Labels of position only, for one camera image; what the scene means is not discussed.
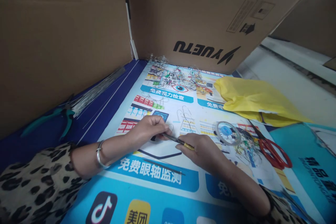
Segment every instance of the tiktok logo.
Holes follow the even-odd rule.
[[[107,224],[111,222],[117,204],[115,194],[102,191],[97,194],[86,217],[86,224]]]

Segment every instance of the yellow plastic bag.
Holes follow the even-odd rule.
[[[312,122],[271,84],[261,80],[234,77],[217,79],[215,88],[226,100],[223,108],[242,117],[283,127],[298,122]]]

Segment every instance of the hand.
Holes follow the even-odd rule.
[[[176,145],[176,148],[181,150],[194,164],[212,175],[216,175],[220,165],[228,160],[207,135],[189,133],[180,136],[179,139],[193,146],[195,150],[189,150],[181,144]]]
[[[146,115],[133,129],[126,133],[125,137],[131,140],[134,150],[137,150],[153,136],[163,132],[172,134],[169,125],[165,124],[163,118],[159,115]]]

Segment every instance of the blue cloth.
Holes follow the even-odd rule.
[[[125,65],[125,73],[123,73],[109,88],[107,88],[104,93],[98,96],[98,98],[87,107],[80,117],[74,119],[68,134],[63,139],[63,142],[71,141],[77,144],[83,135],[84,137],[79,142],[80,146],[96,142],[115,112],[118,110],[120,104],[128,94],[129,90],[137,80],[138,76],[141,74],[146,64],[146,61],[133,60],[129,64]],[[117,90],[119,86],[120,88],[116,94],[98,116],[105,103],[109,100],[111,95]],[[79,97],[87,90],[76,95],[74,99]],[[54,109],[48,111],[46,114],[52,113],[53,110]],[[37,152],[45,148],[56,147],[60,145],[58,139],[64,130],[65,124],[66,119],[59,116],[45,122],[36,130],[34,130],[30,135],[24,138],[20,138],[20,135],[26,126],[2,139],[0,142],[0,172],[3,172],[4,169],[10,164],[16,162],[29,162]]]

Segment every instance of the person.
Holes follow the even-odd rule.
[[[27,164],[10,165],[0,177],[0,223],[60,223],[92,176],[163,132],[171,134],[162,117],[147,115],[125,135],[105,140],[99,155],[99,143],[76,148],[69,142],[37,153]],[[189,133],[180,139],[195,150],[176,148],[224,182],[257,221],[304,223],[285,200],[229,161],[208,136]]]

